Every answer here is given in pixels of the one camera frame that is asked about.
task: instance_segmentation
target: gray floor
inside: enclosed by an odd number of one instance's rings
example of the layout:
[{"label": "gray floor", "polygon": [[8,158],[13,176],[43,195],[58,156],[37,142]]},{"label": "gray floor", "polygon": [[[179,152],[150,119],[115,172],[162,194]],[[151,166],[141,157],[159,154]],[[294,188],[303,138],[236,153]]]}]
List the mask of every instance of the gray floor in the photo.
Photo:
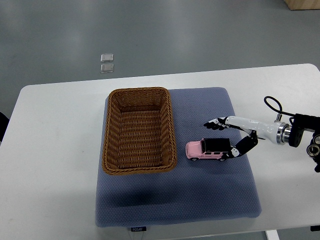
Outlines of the gray floor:
[{"label": "gray floor", "polygon": [[[26,85],[302,63],[320,68],[319,43],[320,10],[290,11],[283,0],[0,0],[0,111],[10,117]],[[100,73],[102,53],[114,54],[113,73]],[[320,233],[306,227],[279,236],[318,240]]]}]

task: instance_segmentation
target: wicker basket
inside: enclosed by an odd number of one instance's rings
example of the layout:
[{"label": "wicker basket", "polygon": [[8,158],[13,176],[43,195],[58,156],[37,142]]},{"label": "wicker basket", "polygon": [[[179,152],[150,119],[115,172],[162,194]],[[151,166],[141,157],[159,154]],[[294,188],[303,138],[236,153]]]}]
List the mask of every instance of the wicker basket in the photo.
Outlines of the wicker basket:
[{"label": "wicker basket", "polygon": [[124,88],[108,97],[102,168],[110,175],[172,170],[177,147],[170,93],[163,87]]}]

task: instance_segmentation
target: white robotic arm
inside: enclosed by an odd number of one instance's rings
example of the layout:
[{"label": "white robotic arm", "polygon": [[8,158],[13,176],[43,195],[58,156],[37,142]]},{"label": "white robotic arm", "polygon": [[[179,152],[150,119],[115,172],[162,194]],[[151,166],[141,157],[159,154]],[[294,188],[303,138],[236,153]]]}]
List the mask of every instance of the white robotic arm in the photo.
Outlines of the white robotic arm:
[{"label": "white robotic arm", "polygon": [[245,131],[249,135],[252,131],[256,132],[257,138],[269,139],[274,144],[285,144],[286,130],[290,129],[289,124],[281,121],[275,123],[267,124],[261,121],[251,120],[248,118],[238,117],[238,116],[227,116],[219,117],[207,122],[205,127],[209,129],[225,129],[225,128],[235,128]]},{"label": "white robotic arm", "polygon": [[[267,102],[267,99],[274,100],[280,110],[272,107]],[[291,147],[296,148],[301,142],[303,132],[309,131],[313,132],[313,135],[310,145],[306,148],[306,152],[317,164],[314,170],[320,173],[320,117],[284,112],[282,111],[280,102],[271,96],[266,96],[264,102],[268,107],[278,113],[274,123],[268,124],[238,116],[226,116],[212,119],[204,124],[208,129],[224,130],[234,128],[248,134],[248,136],[238,142],[223,158],[230,159],[242,156],[258,144],[258,139],[269,139],[272,143],[278,145],[288,143]],[[280,121],[282,114],[291,117],[291,125]]]}]

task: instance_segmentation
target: pink toy car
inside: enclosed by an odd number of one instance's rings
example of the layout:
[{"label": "pink toy car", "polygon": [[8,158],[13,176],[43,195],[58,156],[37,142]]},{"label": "pink toy car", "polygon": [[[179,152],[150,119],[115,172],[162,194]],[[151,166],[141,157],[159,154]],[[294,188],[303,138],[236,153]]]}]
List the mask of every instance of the pink toy car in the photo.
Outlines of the pink toy car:
[{"label": "pink toy car", "polygon": [[232,149],[229,138],[202,138],[200,141],[189,141],[185,145],[186,157],[192,161],[198,159],[226,160],[223,154]]}]

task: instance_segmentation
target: black cable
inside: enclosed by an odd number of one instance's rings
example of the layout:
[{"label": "black cable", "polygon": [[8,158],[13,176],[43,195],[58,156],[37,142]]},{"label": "black cable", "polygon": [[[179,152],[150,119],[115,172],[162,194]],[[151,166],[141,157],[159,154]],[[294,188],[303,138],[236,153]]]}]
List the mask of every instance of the black cable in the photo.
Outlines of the black cable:
[{"label": "black cable", "polygon": [[[267,99],[272,99],[273,101],[275,101],[278,104],[280,109],[278,110],[278,109],[275,109],[273,106],[271,106],[270,103],[268,103]],[[266,96],[266,97],[264,97],[263,101],[269,108],[271,108],[273,111],[277,112],[278,114],[288,115],[291,117],[295,116],[294,114],[292,114],[290,112],[282,111],[281,103],[277,99],[275,99],[273,96]]]}]

